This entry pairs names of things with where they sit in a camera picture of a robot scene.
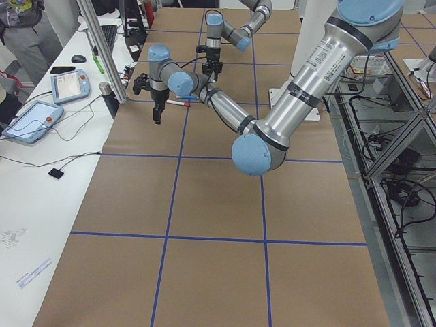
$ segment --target white table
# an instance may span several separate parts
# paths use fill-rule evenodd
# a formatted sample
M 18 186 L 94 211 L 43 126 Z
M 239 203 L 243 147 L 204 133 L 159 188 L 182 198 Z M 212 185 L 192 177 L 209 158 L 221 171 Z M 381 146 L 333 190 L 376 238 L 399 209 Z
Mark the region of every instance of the white table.
M 119 19 L 100 22 L 101 25 L 121 23 Z M 76 54 L 84 55 L 87 62 L 73 64 L 71 57 Z M 119 72 L 132 62 L 122 35 L 117 36 L 112 56 Z M 91 92 L 85 99 L 65 104 L 63 118 L 98 97 L 101 94 L 99 83 L 109 82 L 107 75 L 101 74 L 94 63 L 83 32 L 73 35 L 54 62 L 54 66 L 68 65 L 75 65 L 87 73 Z M 31 97 L 50 90 L 50 74 L 47 73 Z M 52 103 L 52 95 L 38 99 Z M 95 116 L 72 141 L 63 141 L 54 131 L 33 146 L 0 140 L 0 154 L 19 161 L 44 164 L 101 150 L 113 120 L 101 98 L 92 108 Z M 91 115 L 89 107 L 85 108 L 56 128 L 64 138 L 70 138 Z M 32 326 L 98 160 L 98 155 L 79 158 L 66 166 L 63 169 L 65 175 L 57 180 L 48 176 L 48 172 L 60 168 L 66 161 L 34 168 L 0 159 L 1 327 Z M 20 288 L 19 280 L 31 282 Z

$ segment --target black tape band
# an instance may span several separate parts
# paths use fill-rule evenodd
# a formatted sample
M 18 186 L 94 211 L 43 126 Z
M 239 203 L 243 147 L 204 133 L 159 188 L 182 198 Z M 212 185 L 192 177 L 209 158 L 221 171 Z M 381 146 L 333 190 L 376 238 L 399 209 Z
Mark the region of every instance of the black tape band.
M 248 116 L 246 116 L 244 118 L 242 123 L 238 126 L 238 129 L 236 130 L 236 132 L 238 134 L 242 134 L 244 129 L 246 128 L 246 126 L 248 126 L 248 124 L 250 124 L 250 121 L 254 121 L 254 120 L 255 120 L 255 118 L 249 114 Z
M 263 141 L 265 141 L 266 143 L 268 143 L 269 145 L 275 147 L 276 149 L 279 149 L 280 151 L 286 152 L 289 148 L 287 148 L 286 146 L 283 146 L 277 142 L 275 142 L 274 140 L 271 140 L 268 136 L 266 136 L 264 134 L 264 132 L 262 132 L 259 127 L 254 124 L 253 126 L 253 130 L 256 132 L 256 134 L 263 139 Z
M 336 17 L 330 17 L 327 20 L 327 23 L 338 26 L 340 29 L 348 32 L 350 35 L 354 36 L 357 40 L 362 42 L 362 44 L 367 47 L 368 50 L 371 49 L 374 45 L 364 33 L 341 19 L 338 19 Z
M 250 38 L 252 38 L 254 36 L 254 32 L 253 29 L 249 26 L 249 25 L 243 25 L 240 27 L 240 29 L 242 29 L 243 27 L 245 27 L 246 29 L 248 29 L 250 31 Z
M 222 91 L 219 87 L 215 87 L 213 89 L 211 89 L 210 91 L 207 91 L 206 93 L 206 97 L 204 98 L 204 103 L 207 104 L 210 100 L 211 97 L 213 97 L 216 93 Z
M 308 105 L 312 108 L 316 107 L 320 102 L 320 99 L 318 99 L 317 97 L 314 97 L 313 95 L 308 94 L 306 91 L 303 91 L 294 82 L 289 83 L 289 85 L 287 86 L 287 90 L 289 91 L 290 95 L 303 101 L 306 105 Z

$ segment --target metal frame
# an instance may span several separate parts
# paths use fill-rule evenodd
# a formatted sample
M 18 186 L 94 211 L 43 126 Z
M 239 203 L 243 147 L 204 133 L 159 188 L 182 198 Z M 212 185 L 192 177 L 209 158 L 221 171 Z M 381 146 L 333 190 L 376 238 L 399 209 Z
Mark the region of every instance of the metal frame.
M 87 22 L 89 33 L 97 46 L 115 95 L 119 102 L 123 104 L 127 100 L 127 94 L 121 83 L 121 79 L 119 78 L 118 70 L 116 69 L 114 59 L 112 58 L 112 53 L 109 50 L 109 45 L 106 42 L 91 0 L 77 0 L 77 4 L 79 5 L 84 20 Z
M 423 105 L 418 96 L 415 94 L 413 89 L 410 87 L 406 78 L 402 74 L 399 66 L 396 64 L 392 56 L 387 53 L 385 54 L 385 59 L 390 66 L 391 70 L 396 76 L 397 82 L 404 92 L 407 101 L 410 103 L 413 115 L 402 128 L 402 130 L 396 135 L 395 139 L 390 142 L 383 154 L 378 157 L 371 165 L 365 159 L 364 163 L 364 174 L 363 177 L 367 181 L 367 187 L 369 191 L 372 191 L 375 199 L 377 200 L 378 207 L 382 213 L 384 225 L 388 231 L 390 243 L 394 249 L 395 257 L 401 267 L 401 273 L 406 282 L 409 294 L 414 302 L 416 308 L 416 313 L 418 314 L 420 324 L 423 327 L 434 326 L 432 314 L 427 307 L 427 303 L 423 297 L 423 288 L 419 280 L 415 276 L 415 268 L 411 263 L 409 255 L 405 250 L 405 244 L 401 239 L 395 238 L 396 224 L 394 222 L 394 217 L 392 217 L 391 212 L 388 209 L 388 203 L 386 201 L 386 196 L 382 186 L 379 184 L 377 177 L 400 155 L 404 149 L 406 149 L 416 138 L 416 136 L 423 130 L 425 130 L 432 140 L 433 144 L 436 146 L 436 124 L 429 114 L 429 109 Z M 346 115 L 350 125 L 352 125 L 353 130 L 357 130 L 356 122 L 349 110 L 345 110 Z M 360 135 L 354 133 L 355 136 L 360 140 Z

